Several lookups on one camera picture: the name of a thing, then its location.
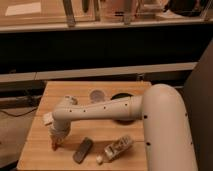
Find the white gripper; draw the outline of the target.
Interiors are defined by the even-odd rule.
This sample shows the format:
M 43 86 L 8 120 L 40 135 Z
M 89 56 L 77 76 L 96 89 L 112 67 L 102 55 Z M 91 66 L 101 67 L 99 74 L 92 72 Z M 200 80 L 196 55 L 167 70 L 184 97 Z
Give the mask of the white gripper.
M 49 131 L 52 142 L 56 142 L 58 146 L 69 134 L 70 123 L 66 121 L 53 121 Z

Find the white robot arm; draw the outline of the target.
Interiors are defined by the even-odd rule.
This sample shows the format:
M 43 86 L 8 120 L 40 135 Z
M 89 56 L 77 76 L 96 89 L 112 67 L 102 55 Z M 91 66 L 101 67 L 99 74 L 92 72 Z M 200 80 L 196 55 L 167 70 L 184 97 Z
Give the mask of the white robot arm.
M 78 120 L 141 120 L 148 171 L 198 171 L 188 112 L 173 87 L 155 84 L 138 96 L 89 105 L 74 105 L 66 96 L 52 111 L 52 148 Z

